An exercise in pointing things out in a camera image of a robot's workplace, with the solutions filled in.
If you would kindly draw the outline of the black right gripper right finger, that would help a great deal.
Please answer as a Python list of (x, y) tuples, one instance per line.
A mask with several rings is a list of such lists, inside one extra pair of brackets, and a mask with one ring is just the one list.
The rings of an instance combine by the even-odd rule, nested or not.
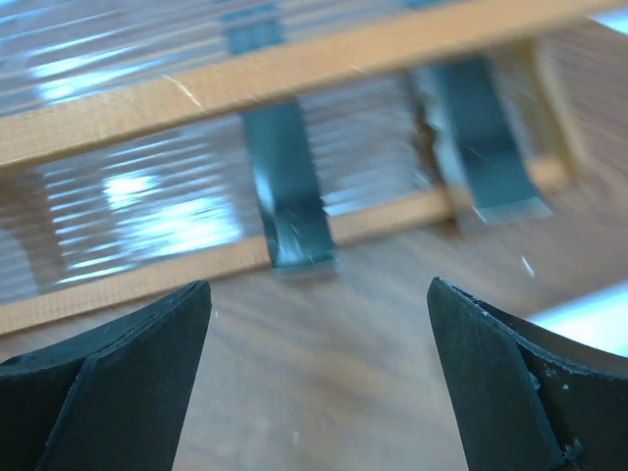
[(427, 305), (469, 469), (626, 469), (626, 358), (441, 278)]

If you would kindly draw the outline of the silver R&O box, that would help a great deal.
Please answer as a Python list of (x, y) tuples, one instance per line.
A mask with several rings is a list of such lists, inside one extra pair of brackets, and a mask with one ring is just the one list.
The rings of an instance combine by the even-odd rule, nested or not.
[(295, 276), (336, 264), (300, 104), (240, 114), (272, 268)]

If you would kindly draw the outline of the black R&O toothpaste box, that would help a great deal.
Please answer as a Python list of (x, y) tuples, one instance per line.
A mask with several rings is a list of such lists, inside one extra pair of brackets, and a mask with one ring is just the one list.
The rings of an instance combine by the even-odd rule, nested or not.
[(550, 215), (507, 121), (488, 59), (421, 66), (411, 75), (431, 150), (452, 202), (487, 226)]

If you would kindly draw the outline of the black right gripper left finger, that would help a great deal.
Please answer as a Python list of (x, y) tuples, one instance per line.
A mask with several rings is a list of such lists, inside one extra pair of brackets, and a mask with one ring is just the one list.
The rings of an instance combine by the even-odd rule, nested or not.
[(172, 469), (210, 316), (194, 282), (3, 361), (2, 469)]

